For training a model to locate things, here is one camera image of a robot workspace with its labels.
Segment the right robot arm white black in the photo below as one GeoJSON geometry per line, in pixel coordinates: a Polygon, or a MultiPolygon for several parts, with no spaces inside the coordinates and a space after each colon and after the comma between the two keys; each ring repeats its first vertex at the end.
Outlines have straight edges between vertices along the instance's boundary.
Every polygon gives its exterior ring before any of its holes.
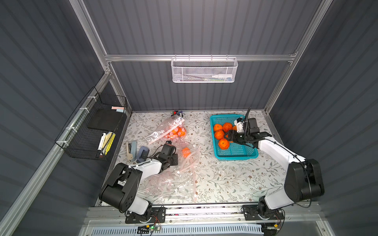
{"type": "Polygon", "coordinates": [[[320,164],[289,150],[268,132],[260,131],[256,119],[250,119],[249,113],[247,110],[244,118],[234,121],[236,129],[227,131],[225,139],[265,152],[286,171],[283,188],[259,199],[257,215],[268,220],[283,207],[324,195],[320,164]]]}

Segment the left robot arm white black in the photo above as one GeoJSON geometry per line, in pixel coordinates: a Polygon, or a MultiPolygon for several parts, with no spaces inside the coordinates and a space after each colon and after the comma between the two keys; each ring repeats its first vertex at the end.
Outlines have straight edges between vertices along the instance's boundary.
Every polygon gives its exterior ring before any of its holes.
{"type": "Polygon", "coordinates": [[[160,174],[171,166],[178,165],[176,147],[171,141],[162,145],[160,152],[154,153],[146,161],[129,166],[117,164],[106,179],[99,193],[99,200],[115,207],[119,212],[131,212],[139,216],[151,217],[152,204],[137,196],[142,180],[160,174]]]}

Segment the clear zip-top bag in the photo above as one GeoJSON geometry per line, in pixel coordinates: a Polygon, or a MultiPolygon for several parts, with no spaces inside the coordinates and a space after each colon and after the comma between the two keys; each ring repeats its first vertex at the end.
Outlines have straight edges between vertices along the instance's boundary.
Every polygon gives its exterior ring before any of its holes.
{"type": "Polygon", "coordinates": [[[197,144],[182,142],[179,144],[179,165],[175,169],[175,173],[178,175],[184,174],[188,170],[194,170],[195,165],[199,163],[201,159],[201,150],[200,146],[197,144]],[[192,154],[184,158],[182,155],[182,149],[183,148],[190,148],[192,151],[192,154]]]}
{"type": "Polygon", "coordinates": [[[144,179],[137,195],[154,204],[192,204],[197,202],[195,165],[169,168],[144,179]]]}
{"type": "Polygon", "coordinates": [[[150,135],[145,138],[145,141],[150,145],[157,140],[169,134],[172,130],[178,128],[184,123],[185,119],[181,116],[171,116],[165,119],[150,135]]]}

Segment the orange fruit taken out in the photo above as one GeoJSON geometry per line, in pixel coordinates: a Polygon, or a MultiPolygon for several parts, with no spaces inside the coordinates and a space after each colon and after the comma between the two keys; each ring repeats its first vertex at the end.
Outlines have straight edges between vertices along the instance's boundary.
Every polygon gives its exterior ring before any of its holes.
{"type": "Polygon", "coordinates": [[[228,131],[233,129],[233,124],[231,123],[224,123],[222,126],[222,130],[227,133],[228,131]]]}

